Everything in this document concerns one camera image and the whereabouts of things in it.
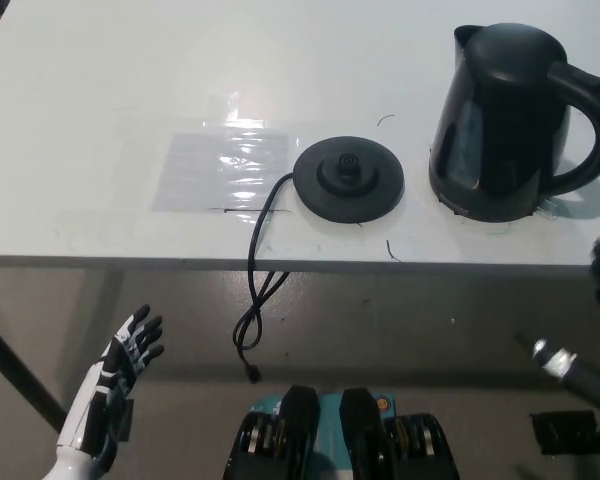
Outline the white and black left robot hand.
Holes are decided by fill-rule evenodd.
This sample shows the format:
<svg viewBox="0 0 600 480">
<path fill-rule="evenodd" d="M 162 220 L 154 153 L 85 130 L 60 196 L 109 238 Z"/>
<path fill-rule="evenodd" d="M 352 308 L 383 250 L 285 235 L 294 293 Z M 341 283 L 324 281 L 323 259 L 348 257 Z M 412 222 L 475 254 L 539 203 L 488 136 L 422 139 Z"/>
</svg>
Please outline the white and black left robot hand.
<svg viewBox="0 0 600 480">
<path fill-rule="evenodd" d="M 59 434 L 47 479 L 100 479 L 128 440 L 133 415 L 131 391 L 150 362 L 164 352 L 162 317 L 145 304 L 115 332 L 93 363 Z"/>
</svg>

